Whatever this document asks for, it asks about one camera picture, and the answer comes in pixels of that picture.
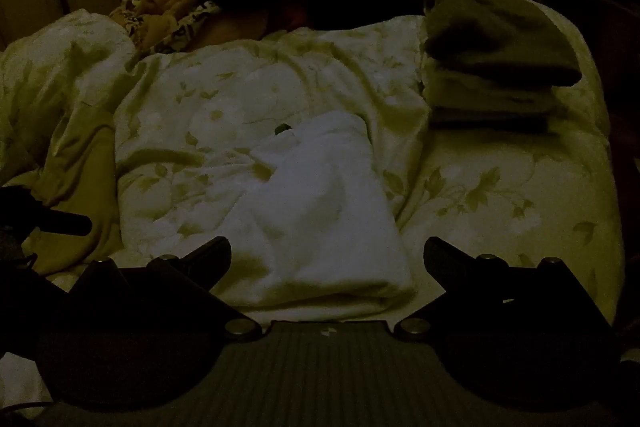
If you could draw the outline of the dark folded clothes stack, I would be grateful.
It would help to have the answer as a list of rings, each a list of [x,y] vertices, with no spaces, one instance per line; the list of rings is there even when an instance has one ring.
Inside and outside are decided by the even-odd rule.
[[[582,80],[563,31],[528,0],[423,0],[423,95],[440,122],[540,127]]]

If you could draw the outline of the floral white bed quilt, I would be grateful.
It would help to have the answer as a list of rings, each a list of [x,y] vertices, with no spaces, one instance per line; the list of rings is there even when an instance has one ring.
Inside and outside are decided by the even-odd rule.
[[[98,239],[38,262],[63,288],[92,257],[137,267],[222,234],[216,293],[258,321],[396,320],[439,294],[421,267],[434,234],[519,267],[561,257],[612,317],[608,112],[582,35],[550,20],[582,77],[490,132],[470,113],[447,130],[420,16],[139,58],[107,17],[73,12],[1,55],[1,176],[98,205]]]

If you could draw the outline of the white small garment green trim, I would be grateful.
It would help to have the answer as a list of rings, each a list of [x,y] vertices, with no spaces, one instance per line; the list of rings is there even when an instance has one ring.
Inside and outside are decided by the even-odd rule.
[[[270,172],[218,234],[232,265],[213,293],[260,323],[382,312],[411,296],[410,263],[364,121],[314,117],[252,150]]]

